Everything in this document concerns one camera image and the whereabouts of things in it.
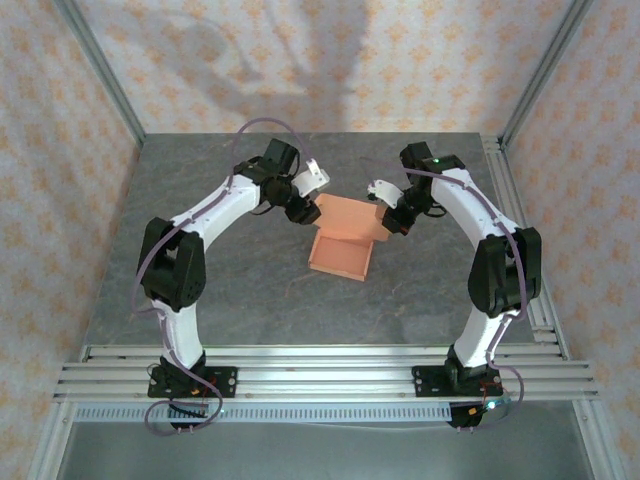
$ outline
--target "orange box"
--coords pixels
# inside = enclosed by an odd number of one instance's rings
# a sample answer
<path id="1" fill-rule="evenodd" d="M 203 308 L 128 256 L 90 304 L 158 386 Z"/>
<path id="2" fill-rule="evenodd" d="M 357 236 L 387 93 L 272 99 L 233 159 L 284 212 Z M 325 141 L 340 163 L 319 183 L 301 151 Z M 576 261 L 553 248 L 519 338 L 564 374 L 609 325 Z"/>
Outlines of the orange box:
<path id="1" fill-rule="evenodd" d="M 390 235 L 381 224 L 385 207 L 325 193 L 315 203 L 322 215 L 315 221 L 319 229 L 309 267 L 363 282 L 374 240 L 384 242 Z"/>

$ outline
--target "enclosure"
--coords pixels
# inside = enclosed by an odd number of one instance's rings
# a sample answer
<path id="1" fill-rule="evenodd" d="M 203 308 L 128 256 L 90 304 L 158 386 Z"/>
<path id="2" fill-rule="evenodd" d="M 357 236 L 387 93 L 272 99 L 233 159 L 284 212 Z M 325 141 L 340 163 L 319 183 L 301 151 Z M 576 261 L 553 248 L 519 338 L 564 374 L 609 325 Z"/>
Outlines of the enclosure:
<path id="1" fill-rule="evenodd" d="M 0 476 L 634 478 L 634 2 L 28 0 L 0 22 Z M 257 117 L 294 131 L 238 137 Z M 496 350 L 522 406 L 470 434 L 446 424 L 459 397 L 418 395 L 417 366 L 444 362 L 472 307 L 476 244 L 451 212 L 363 234 L 347 278 L 310 268 L 322 228 L 263 204 L 206 250 L 197 302 L 207 365 L 237 368 L 232 398 L 193 435 L 145 430 L 163 354 L 157 316 L 132 310 L 150 304 L 132 294 L 147 226 L 272 138 L 326 171 L 323 195 L 370 205 L 375 179 L 410 187 L 399 156 L 426 142 L 536 228 L 542 289 Z M 169 412 L 153 420 L 171 428 Z"/>

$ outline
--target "metal bar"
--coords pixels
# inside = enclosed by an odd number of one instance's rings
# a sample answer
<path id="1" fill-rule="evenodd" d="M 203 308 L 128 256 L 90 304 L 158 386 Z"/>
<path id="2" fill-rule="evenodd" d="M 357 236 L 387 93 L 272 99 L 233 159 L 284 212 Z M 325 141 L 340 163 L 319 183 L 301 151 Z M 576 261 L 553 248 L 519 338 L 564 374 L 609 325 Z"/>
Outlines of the metal bar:
<path id="1" fill-rule="evenodd" d="M 149 403 L 91 403 L 78 405 L 74 422 L 142 423 Z M 211 404 L 205 404 L 211 411 Z M 176 414 L 168 408 L 155 408 L 152 422 L 193 422 L 193 417 Z M 216 423 L 388 423 L 443 422 L 451 420 L 446 402 L 405 403 L 225 403 Z"/>
<path id="2" fill-rule="evenodd" d="M 404 368 L 351 368 L 351 369 L 321 369 L 321 368 L 282 368 L 282 369 L 258 369 L 243 368 L 240 370 L 240 383 L 251 381 L 411 381 L 410 367 Z M 569 363 L 562 368 L 525 366 L 518 371 L 527 379 L 579 379 L 593 378 L 591 370 L 584 365 L 572 366 Z M 505 371 L 503 378 L 514 378 L 514 375 Z M 149 375 L 145 368 L 120 368 L 120 369 L 65 369 L 60 375 L 60 382 L 123 382 L 142 381 L 147 382 Z"/>
<path id="3" fill-rule="evenodd" d="M 515 216 L 518 219 L 522 219 L 522 225 L 527 225 L 526 215 L 524 213 L 524 208 L 522 207 L 522 203 L 520 202 L 520 194 L 518 192 L 518 187 L 515 184 L 513 179 L 513 173 L 511 172 L 511 167 L 509 166 L 507 154 L 501 153 L 501 161 L 499 162 L 500 168 L 502 169 L 502 175 L 506 178 L 506 182 L 510 185 L 509 190 L 512 191 L 512 196 L 514 199 L 514 212 Z M 536 325 L 550 325 L 553 327 L 554 332 L 556 334 L 556 338 L 558 341 L 558 347 L 560 348 L 560 352 L 564 359 L 569 359 L 569 348 L 567 346 L 567 341 L 562 331 L 562 326 L 558 320 L 558 315 L 556 313 L 555 306 L 553 304 L 553 300 L 551 299 L 551 294 L 549 293 L 549 289 L 547 288 L 549 285 L 548 277 L 545 272 L 544 265 L 542 266 L 542 288 L 540 290 L 540 296 L 535 298 L 529 304 L 530 310 L 529 314 L 535 318 Z"/>
<path id="4" fill-rule="evenodd" d="M 91 62 L 96 75 L 102 81 L 102 84 L 120 112 L 120 115 L 122 115 L 122 119 L 127 124 L 138 148 L 142 148 L 142 144 L 146 137 L 144 128 L 133 110 L 133 107 L 129 103 L 129 99 L 124 93 L 120 82 L 118 82 L 117 77 L 109 66 L 107 57 L 100 48 L 89 24 L 84 18 L 84 15 L 82 15 L 82 11 L 75 0 L 54 0 L 54 2 L 78 39 L 78 42 L 89 59 L 89 62 Z"/>
<path id="5" fill-rule="evenodd" d="M 231 346 L 231 347 L 205 347 L 207 357 L 220 359 L 221 357 L 259 357 L 262 359 L 274 359 L 277 357 L 311 357 L 311 358 L 354 358 L 360 360 L 363 357 L 372 358 L 402 358 L 407 356 L 425 358 L 429 356 L 444 357 L 449 346 L 429 347 L 417 345 L 388 345 L 388 346 Z M 110 347 L 92 346 L 89 352 L 89 361 L 98 357 L 111 358 L 144 358 L 157 360 L 162 353 L 160 347 Z M 503 344 L 496 351 L 498 357 L 509 355 L 560 355 L 555 345 L 538 344 Z"/>
<path id="6" fill-rule="evenodd" d="M 505 387 L 510 391 L 517 391 L 518 382 L 512 379 L 504 380 Z M 148 382 L 74 382 L 59 383 L 54 395 L 62 395 L 76 400 L 76 395 L 111 395 L 114 393 L 128 395 L 147 394 Z M 566 392 L 576 393 L 579 398 L 585 392 L 597 393 L 597 384 L 593 380 L 567 379 L 525 379 L 526 392 Z M 299 395 L 395 395 L 414 396 L 415 391 L 411 380 L 378 380 L 378 381 L 324 381 L 324 380 L 291 380 L 291 381 L 241 381 L 236 388 L 236 398 L 246 397 L 257 399 L 261 395 L 271 394 L 295 397 Z"/>
<path id="7" fill-rule="evenodd" d="M 502 360 L 510 364 L 518 363 L 525 380 L 527 400 L 597 396 L 597 384 L 587 363 L 552 361 L 551 358 L 561 357 L 545 354 L 545 345 L 520 347 L 520 350 L 540 353 L 530 354 L 527 361 L 518 355 L 502 357 Z M 121 354 L 120 359 L 109 355 L 102 357 L 103 361 L 95 361 L 91 357 L 84 364 L 65 364 L 55 395 L 75 401 L 88 401 L 88 398 L 110 402 L 148 401 L 147 365 L 157 357 L 141 354 L 157 350 L 155 354 L 159 355 L 159 350 L 151 347 L 102 347 L 101 353 L 112 353 L 112 350 Z M 219 350 L 224 351 L 227 354 L 224 358 L 234 365 L 247 359 L 251 364 L 239 367 L 235 401 L 381 402 L 415 399 L 410 367 L 425 362 L 442 364 L 446 348 L 224 347 Z M 419 351 L 439 352 L 440 355 L 415 355 Z M 321 353 L 333 353 L 333 356 Z M 274 359 L 279 361 L 277 365 L 271 363 Z M 208 357 L 208 360 L 216 362 L 220 358 Z M 323 362 L 324 365 L 309 361 Z M 354 365 L 363 361 L 365 363 L 362 366 Z M 508 390 L 517 391 L 519 385 L 510 372 L 504 371 L 502 377 Z M 437 401 L 456 399 L 439 398 Z"/>
<path id="8" fill-rule="evenodd" d="M 78 354 L 79 362 L 86 362 L 87 358 L 89 358 L 89 351 L 91 350 L 90 345 L 83 345 L 80 349 L 80 353 Z"/>
<path id="9" fill-rule="evenodd" d="M 62 458 L 67 447 L 76 404 L 64 402 L 51 406 L 50 421 L 43 430 L 41 444 L 36 451 L 28 478 L 34 480 L 50 480 L 58 477 Z"/>
<path id="10" fill-rule="evenodd" d="M 494 182 L 500 210 L 517 224 L 526 226 L 522 204 L 507 164 L 506 155 L 500 149 L 497 137 L 482 136 L 482 146 Z M 539 300 L 533 299 L 528 306 L 529 322 L 533 328 L 546 326 L 545 315 L 540 308 Z"/>
<path id="11" fill-rule="evenodd" d="M 402 367 L 402 368 L 411 368 L 415 365 L 442 365 L 445 357 L 404 357 L 404 358 L 391 358 L 385 361 L 385 365 L 389 367 Z M 64 365 L 64 368 L 70 369 L 93 369 L 96 367 L 100 367 L 103 369 L 125 369 L 125 368 L 133 368 L 139 367 L 146 369 L 149 365 L 153 363 L 157 363 L 158 358 L 139 358 L 130 360 L 129 358 L 122 360 L 115 360 L 113 358 L 104 357 L 92 359 L 87 363 L 67 363 Z M 215 357 L 207 359 L 207 364 L 210 366 L 214 365 L 230 365 L 238 368 L 290 368 L 290 369 L 298 369 L 298 368 L 336 368 L 336 367 L 351 367 L 351 368 L 366 368 L 366 367 L 375 367 L 377 368 L 380 365 L 379 359 L 359 359 L 359 358 L 342 358 L 342 359 L 305 359 L 305 358 L 294 358 L 294 359 L 286 359 L 286 358 L 274 358 L 274 359 L 265 359 L 260 357 L 250 357 L 250 358 L 241 358 L 241 357 Z M 531 364 L 535 364 L 536 366 L 555 366 L 562 367 L 565 365 L 562 362 L 562 358 L 557 355 L 520 355 L 517 357 L 509 357 L 506 362 L 509 365 L 514 367 L 520 366 L 529 366 Z M 585 368 L 589 366 L 588 362 L 577 362 L 574 361 L 571 365 L 583 365 Z"/>
<path id="12" fill-rule="evenodd" d="M 511 114 L 511 118 L 509 118 L 504 132 L 500 137 L 500 143 L 505 150 L 508 150 L 511 146 L 518 130 L 520 130 L 522 123 L 531 111 L 536 99 L 540 95 L 540 92 L 542 92 L 547 80 L 560 61 L 560 58 L 567 48 L 567 45 L 569 45 L 573 34 L 580 26 L 580 22 L 592 3 L 593 0 L 574 0 L 567 10 L 565 17 L 560 24 L 560 28 L 554 35 L 549 48 L 543 55 L 538 68 L 533 74 L 533 77 L 531 77 L 527 88 L 525 88 L 522 97 L 520 97 L 520 100 L 518 101 L 518 104 L 516 105 L 514 112 Z"/>
<path id="13" fill-rule="evenodd" d="M 91 395 L 91 394 L 83 394 L 78 395 L 74 394 L 73 397 L 54 397 L 54 402 L 64 402 L 64 401 L 72 401 L 74 402 L 96 402 L 96 403 L 122 403 L 122 402 L 140 402 L 140 403 L 148 403 L 149 398 L 143 394 L 105 394 L 105 395 Z M 245 403 L 245 402 L 270 402 L 270 403 L 290 403 L 290 402 L 311 402 L 311 403 L 332 403 L 332 402 L 360 402 L 360 403 L 370 403 L 377 404 L 380 402 L 411 402 L 415 401 L 415 396 L 407 396 L 407 395 L 399 395 L 399 394 L 377 394 L 377 395 L 349 395 L 349 394 L 298 394 L 295 396 L 291 396 L 290 394 L 282 394 L 282 395 L 261 395 L 259 398 L 253 397 L 241 397 L 235 399 L 226 399 L 225 405 L 229 403 Z M 599 399 L 598 395 L 594 392 L 527 392 L 525 395 L 525 401 L 530 402 L 550 402 L 550 401 L 558 401 L 558 402 L 570 402 L 574 400 L 597 400 Z M 455 403 L 460 402 L 460 397 L 433 397 L 429 398 L 429 401 L 434 402 L 449 402 Z M 465 397 L 465 401 L 482 401 L 481 397 Z"/>
<path id="14" fill-rule="evenodd" d="M 558 343 L 556 334 L 553 331 L 533 332 L 533 339 L 538 343 Z"/>
<path id="15" fill-rule="evenodd" d="M 595 480 L 625 480 L 602 402 L 578 400 L 573 406 Z"/>

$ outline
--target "box lid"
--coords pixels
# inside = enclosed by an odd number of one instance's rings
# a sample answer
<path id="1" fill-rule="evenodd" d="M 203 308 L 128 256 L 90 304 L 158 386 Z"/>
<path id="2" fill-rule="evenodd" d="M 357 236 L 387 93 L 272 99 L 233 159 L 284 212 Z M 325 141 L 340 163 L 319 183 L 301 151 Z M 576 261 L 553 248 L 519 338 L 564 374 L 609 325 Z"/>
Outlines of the box lid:
<path id="1" fill-rule="evenodd" d="M 315 199 L 322 215 L 314 222 L 334 238 L 385 241 L 391 234 L 381 223 L 378 205 L 322 193 Z"/>

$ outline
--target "gray table surface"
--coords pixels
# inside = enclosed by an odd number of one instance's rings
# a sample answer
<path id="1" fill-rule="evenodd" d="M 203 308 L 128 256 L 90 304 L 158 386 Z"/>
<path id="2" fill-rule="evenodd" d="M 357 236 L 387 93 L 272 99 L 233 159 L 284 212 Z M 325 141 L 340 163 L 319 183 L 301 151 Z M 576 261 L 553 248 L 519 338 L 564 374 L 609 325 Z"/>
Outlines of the gray table surface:
<path id="1" fill-rule="evenodd" d="M 271 137 L 245 134 L 238 157 L 261 155 Z M 331 176 L 325 192 L 366 201 L 383 178 L 404 188 L 398 154 L 425 140 L 435 155 L 454 153 L 495 203 L 479 135 L 471 133 L 330 133 L 303 135 Z M 230 134 L 150 135 L 140 155 L 107 272 L 87 334 L 88 344 L 158 345 L 157 322 L 135 317 L 130 291 L 144 229 L 169 219 L 217 188 L 230 165 Z M 366 156 L 378 161 L 361 161 Z M 466 281 L 473 249 L 450 216 L 422 217 L 407 237 L 376 243 L 362 283 L 310 270 L 317 228 L 290 223 L 284 212 L 245 215 L 207 253 L 207 288 L 198 302 L 206 345 L 450 344 L 470 310 Z M 146 301 L 139 292 L 138 302 Z M 505 342 L 530 342 L 528 322 Z"/>

